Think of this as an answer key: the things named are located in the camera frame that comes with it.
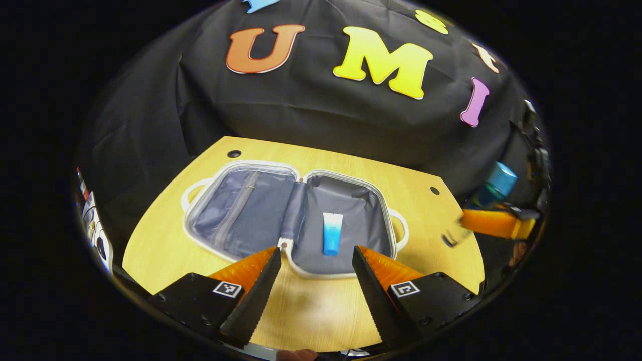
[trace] blue tube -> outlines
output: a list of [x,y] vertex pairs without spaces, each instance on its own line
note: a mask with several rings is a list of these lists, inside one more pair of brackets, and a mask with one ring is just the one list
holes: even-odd
[[339,253],[342,222],[343,215],[326,212],[323,214],[323,253],[326,256],[336,256]]

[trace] wooden table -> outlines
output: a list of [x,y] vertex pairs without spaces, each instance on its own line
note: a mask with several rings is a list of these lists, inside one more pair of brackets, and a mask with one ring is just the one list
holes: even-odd
[[[227,157],[231,150],[240,150],[241,156]],[[469,290],[479,291],[484,272],[474,235],[454,249],[440,239],[445,225],[462,214],[441,178],[334,152],[235,137],[224,137],[194,160],[138,223],[127,245],[123,268],[147,291],[155,294],[188,272],[209,275],[230,264],[183,232],[180,197],[196,181],[240,160],[287,163],[302,176],[326,169],[373,183],[383,192],[388,206],[408,221],[410,240],[397,260],[423,274],[445,272]],[[393,218],[393,225],[400,240],[401,223]],[[356,278],[302,279],[282,254],[281,270],[251,342],[269,348],[326,352],[365,347],[381,339]]]

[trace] letter m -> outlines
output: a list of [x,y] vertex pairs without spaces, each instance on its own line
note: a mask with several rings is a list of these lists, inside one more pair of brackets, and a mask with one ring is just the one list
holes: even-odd
[[390,88],[411,98],[423,99],[421,83],[426,64],[433,58],[430,51],[419,45],[406,43],[390,53],[376,31],[346,26],[343,32],[350,35],[350,42],[343,64],[333,69],[334,75],[352,80],[365,79],[365,72],[361,70],[365,59],[375,84],[381,84],[393,71],[399,69],[397,76],[388,82]]

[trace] cable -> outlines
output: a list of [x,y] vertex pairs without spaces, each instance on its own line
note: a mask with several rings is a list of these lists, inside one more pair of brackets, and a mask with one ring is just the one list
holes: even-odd
[[93,205],[93,206],[89,207],[89,209],[87,209],[87,210],[84,212],[84,214],[82,215],[82,219],[85,219],[85,216],[87,215],[87,213],[89,213],[89,211],[90,211],[90,210],[92,210],[92,209],[94,209],[94,208],[96,208],[96,205]]

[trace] gray suitcase lining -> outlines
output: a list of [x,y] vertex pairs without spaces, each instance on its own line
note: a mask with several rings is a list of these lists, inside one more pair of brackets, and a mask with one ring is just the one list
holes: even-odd
[[[385,212],[371,190],[322,174],[300,182],[291,173],[242,167],[214,183],[188,219],[191,232],[212,249],[244,258],[294,240],[292,260],[316,274],[353,273],[361,244],[391,255]],[[343,215],[339,254],[323,254],[323,212]]]

